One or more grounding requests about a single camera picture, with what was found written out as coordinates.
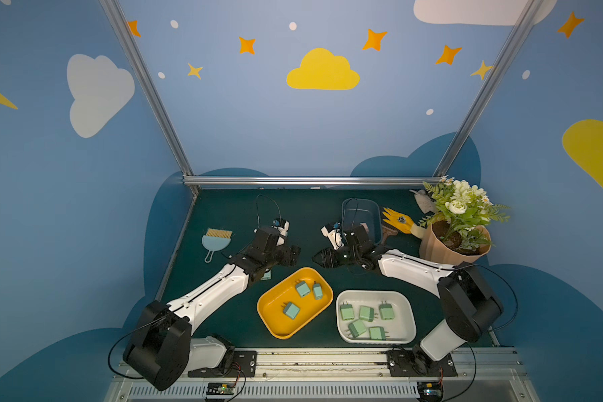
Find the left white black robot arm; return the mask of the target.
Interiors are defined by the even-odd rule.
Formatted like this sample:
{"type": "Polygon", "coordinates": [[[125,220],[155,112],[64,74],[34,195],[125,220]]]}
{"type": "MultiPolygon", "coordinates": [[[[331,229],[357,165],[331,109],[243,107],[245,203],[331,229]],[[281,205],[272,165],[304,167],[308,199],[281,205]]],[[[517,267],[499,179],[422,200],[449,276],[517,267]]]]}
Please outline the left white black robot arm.
{"type": "Polygon", "coordinates": [[[167,390],[185,372],[224,365],[231,345],[219,337],[193,340],[197,328],[231,298],[263,278],[274,266],[295,266],[300,248],[287,242],[290,223],[277,219],[255,231],[243,251],[213,277],[169,303],[152,301],[142,310],[122,360],[139,380],[167,390]]]}

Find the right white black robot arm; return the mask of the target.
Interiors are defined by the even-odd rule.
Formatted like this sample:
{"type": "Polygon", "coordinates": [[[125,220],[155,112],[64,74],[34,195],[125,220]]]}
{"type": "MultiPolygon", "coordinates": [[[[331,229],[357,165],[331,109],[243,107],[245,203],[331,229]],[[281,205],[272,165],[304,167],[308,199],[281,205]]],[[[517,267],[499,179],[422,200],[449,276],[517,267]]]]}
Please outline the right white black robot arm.
{"type": "Polygon", "coordinates": [[[439,298],[443,320],[409,354],[413,365],[422,372],[465,343],[477,342],[504,313],[497,294],[472,263],[453,266],[407,255],[372,241],[363,225],[347,231],[326,225],[321,233],[331,246],[313,256],[319,266],[361,266],[439,298]]]}

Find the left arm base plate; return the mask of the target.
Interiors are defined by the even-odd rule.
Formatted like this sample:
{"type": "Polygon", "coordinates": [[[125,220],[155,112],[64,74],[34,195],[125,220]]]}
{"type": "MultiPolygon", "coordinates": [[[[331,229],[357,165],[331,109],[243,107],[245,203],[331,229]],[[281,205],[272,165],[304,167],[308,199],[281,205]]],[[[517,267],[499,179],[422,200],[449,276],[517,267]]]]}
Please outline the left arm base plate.
{"type": "Polygon", "coordinates": [[[187,372],[189,378],[229,378],[242,372],[242,376],[254,378],[258,353],[256,350],[227,352],[215,368],[199,368],[187,372]]]}

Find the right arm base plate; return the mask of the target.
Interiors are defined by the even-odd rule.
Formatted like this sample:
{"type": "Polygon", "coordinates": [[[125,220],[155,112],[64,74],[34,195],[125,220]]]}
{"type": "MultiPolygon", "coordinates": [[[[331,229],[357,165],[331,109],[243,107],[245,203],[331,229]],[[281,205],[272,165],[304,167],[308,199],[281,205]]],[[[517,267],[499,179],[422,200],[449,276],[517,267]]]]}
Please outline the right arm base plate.
{"type": "Polygon", "coordinates": [[[439,361],[423,353],[415,354],[403,348],[386,352],[387,365],[392,377],[457,377],[457,369],[450,353],[439,361]]]}

